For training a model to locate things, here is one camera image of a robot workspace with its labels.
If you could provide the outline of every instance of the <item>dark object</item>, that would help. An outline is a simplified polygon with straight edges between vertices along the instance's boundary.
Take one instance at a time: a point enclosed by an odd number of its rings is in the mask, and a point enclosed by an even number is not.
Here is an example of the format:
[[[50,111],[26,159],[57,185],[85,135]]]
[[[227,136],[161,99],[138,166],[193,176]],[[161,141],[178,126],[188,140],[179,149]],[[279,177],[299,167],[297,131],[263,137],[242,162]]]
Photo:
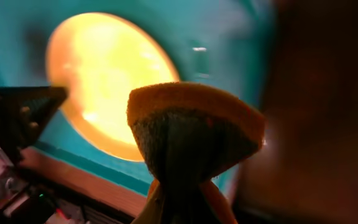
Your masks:
[[[66,97],[61,87],[0,88],[0,154],[8,165],[21,160],[19,151],[36,142]]]

